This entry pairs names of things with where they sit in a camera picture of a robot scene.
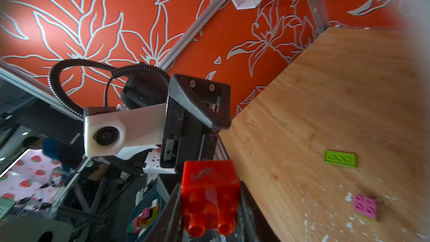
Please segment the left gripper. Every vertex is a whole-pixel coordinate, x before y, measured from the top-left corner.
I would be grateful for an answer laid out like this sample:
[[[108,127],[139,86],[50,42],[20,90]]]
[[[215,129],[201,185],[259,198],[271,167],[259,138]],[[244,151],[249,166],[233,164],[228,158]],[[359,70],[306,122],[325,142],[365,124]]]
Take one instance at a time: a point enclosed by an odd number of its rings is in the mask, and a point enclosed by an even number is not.
[[[160,167],[181,172],[186,161],[210,160],[217,134],[231,126],[231,86],[173,75],[170,80]]]

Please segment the pink lego brick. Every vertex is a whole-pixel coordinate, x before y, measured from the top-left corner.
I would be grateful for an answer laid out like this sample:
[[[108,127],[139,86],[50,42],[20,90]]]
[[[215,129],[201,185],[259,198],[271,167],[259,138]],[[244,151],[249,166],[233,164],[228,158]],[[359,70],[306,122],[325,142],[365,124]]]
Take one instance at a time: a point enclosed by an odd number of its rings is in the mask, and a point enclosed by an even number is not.
[[[355,194],[353,196],[354,212],[363,217],[377,221],[377,200],[371,197]]]

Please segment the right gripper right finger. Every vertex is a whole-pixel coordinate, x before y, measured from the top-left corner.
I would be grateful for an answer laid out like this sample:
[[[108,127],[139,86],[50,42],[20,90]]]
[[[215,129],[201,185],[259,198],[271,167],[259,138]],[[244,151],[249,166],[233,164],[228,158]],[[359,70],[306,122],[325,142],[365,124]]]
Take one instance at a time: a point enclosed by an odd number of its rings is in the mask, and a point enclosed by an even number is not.
[[[238,223],[240,242],[280,242],[243,181],[240,182]]]

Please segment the red lego brick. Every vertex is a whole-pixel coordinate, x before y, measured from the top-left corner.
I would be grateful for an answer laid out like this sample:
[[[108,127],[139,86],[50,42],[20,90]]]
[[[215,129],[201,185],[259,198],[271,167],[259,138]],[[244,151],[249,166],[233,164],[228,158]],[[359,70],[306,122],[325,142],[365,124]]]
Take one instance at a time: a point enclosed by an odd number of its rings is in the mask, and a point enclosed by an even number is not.
[[[192,237],[208,230],[231,235],[237,226],[240,180],[232,160],[187,161],[181,182],[184,229]]]

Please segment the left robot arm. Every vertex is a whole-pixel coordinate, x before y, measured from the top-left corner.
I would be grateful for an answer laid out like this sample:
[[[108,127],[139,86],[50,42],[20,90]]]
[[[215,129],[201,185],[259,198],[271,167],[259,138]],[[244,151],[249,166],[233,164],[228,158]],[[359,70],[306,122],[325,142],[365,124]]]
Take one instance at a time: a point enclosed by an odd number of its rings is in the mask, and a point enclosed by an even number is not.
[[[165,104],[161,151],[147,154],[147,173],[181,172],[186,161],[213,160],[218,132],[231,125],[231,87],[201,78],[132,75],[122,91],[126,107]]]

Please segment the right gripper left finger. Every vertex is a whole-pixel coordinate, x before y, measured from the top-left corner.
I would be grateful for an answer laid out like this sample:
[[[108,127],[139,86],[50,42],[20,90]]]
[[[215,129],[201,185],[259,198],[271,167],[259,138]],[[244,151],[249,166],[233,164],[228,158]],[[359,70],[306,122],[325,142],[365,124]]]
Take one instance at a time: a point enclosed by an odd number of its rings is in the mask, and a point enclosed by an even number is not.
[[[181,184],[178,183],[162,213],[157,217],[149,234],[143,242],[182,242],[183,240],[183,203]]]

